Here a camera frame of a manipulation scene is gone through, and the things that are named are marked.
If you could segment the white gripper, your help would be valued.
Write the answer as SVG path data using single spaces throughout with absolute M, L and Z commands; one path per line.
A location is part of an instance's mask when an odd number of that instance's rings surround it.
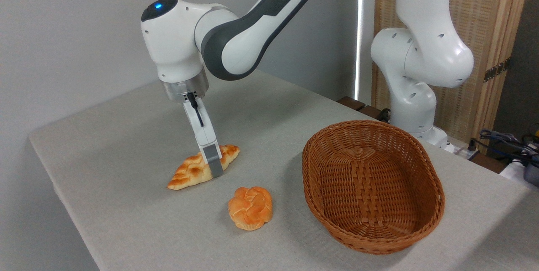
M 217 178 L 224 173 L 221 164 L 221 149 L 218 144 L 215 144 L 217 137 L 202 99 L 195 97 L 193 101 L 196 102 L 196 109 L 187 96 L 184 97 L 183 106 L 194 131 L 195 139 L 203 159 L 208 164 L 212 177 Z

